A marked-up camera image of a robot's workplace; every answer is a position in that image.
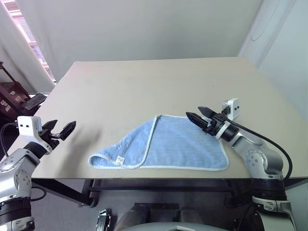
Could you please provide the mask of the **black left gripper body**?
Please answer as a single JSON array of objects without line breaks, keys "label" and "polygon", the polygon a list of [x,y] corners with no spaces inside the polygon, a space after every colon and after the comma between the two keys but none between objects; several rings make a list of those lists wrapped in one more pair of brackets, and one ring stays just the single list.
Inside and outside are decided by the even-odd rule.
[{"label": "black left gripper body", "polygon": [[45,141],[52,150],[59,145],[59,139],[63,139],[62,133],[52,133],[50,129],[43,129],[39,132],[39,137]]}]

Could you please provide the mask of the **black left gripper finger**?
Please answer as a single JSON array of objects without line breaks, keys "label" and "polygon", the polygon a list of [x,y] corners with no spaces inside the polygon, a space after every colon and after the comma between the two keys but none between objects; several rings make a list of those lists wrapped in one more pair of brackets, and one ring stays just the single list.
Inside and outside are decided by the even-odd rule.
[{"label": "black left gripper finger", "polygon": [[76,121],[68,123],[60,132],[60,139],[64,141],[74,131],[75,127]]},{"label": "black left gripper finger", "polygon": [[43,130],[53,130],[56,123],[57,123],[58,120],[51,120],[51,121],[48,121],[46,122],[43,126],[42,126],[42,129]]}]

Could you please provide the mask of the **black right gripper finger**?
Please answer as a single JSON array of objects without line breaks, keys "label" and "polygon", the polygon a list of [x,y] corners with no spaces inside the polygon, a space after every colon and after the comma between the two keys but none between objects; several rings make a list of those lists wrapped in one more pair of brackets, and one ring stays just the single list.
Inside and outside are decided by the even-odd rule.
[{"label": "black right gripper finger", "polygon": [[196,126],[201,128],[202,130],[207,129],[208,122],[202,119],[202,117],[199,116],[198,114],[192,113],[192,112],[186,112],[186,116],[192,123],[194,123]]},{"label": "black right gripper finger", "polygon": [[208,107],[199,106],[198,109],[201,112],[201,114],[204,115],[207,118],[212,118],[213,116],[216,115],[216,112],[214,112],[213,110],[211,110]]}]

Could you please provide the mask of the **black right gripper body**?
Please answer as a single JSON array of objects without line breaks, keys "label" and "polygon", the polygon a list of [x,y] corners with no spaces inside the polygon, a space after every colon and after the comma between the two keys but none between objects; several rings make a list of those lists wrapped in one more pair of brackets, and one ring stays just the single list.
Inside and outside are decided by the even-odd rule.
[{"label": "black right gripper body", "polygon": [[211,121],[209,122],[210,126],[208,126],[207,128],[203,128],[202,131],[214,137],[224,126],[225,121],[227,120],[227,116],[222,113],[212,113],[211,115],[206,117],[211,119]]}]

